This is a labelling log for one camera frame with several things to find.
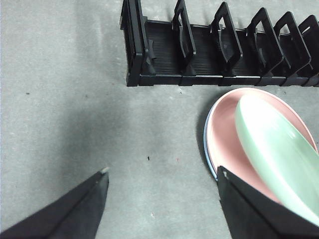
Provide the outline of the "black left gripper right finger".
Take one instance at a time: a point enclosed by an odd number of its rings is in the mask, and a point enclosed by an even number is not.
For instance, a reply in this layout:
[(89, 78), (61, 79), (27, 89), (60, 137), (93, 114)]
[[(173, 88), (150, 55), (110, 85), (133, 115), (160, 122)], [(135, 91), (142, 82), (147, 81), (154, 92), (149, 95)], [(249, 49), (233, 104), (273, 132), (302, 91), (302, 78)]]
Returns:
[(217, 170), (220, 203), (234, 239), (317, 239), (318, 226), (247, 184), (226, 168)]

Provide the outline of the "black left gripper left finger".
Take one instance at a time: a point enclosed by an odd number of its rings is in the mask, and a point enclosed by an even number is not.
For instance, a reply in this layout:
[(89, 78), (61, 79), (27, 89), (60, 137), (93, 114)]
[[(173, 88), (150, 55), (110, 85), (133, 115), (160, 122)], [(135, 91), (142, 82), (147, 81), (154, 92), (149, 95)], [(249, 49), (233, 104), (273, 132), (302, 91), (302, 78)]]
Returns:
[(94, 239), (109, 186), (103, 168), (55, 202), (1, 232), (2, 239)]

